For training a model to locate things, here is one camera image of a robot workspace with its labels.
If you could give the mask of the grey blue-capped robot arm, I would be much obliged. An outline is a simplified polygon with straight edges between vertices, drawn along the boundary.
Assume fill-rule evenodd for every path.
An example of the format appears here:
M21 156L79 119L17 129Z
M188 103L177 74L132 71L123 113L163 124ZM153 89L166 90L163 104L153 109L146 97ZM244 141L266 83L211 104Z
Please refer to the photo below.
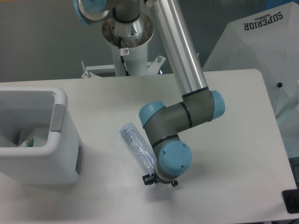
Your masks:
M102 34L110 45L115 74L148 74L147 44L154 27L160 32L182 101L171 106L156 101L139 111L156 163L143 177L145 185L154 183L177 186L177 178L191 164L191 150L179 133L219 118L225 112L221 94L208 88L196 56L179 2L146 0L153 18L141 12L139 0L75 0L79 21L84 25L102 22Z

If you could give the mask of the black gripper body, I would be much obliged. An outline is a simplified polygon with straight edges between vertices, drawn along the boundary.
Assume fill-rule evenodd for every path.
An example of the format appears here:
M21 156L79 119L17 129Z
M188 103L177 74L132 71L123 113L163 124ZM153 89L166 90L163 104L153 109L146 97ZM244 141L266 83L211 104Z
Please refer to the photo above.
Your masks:
M175 179L172 179L172 180L163 180L160 177L156 176L154 182L155 183L172 184L173 185L173 183L175 182Z

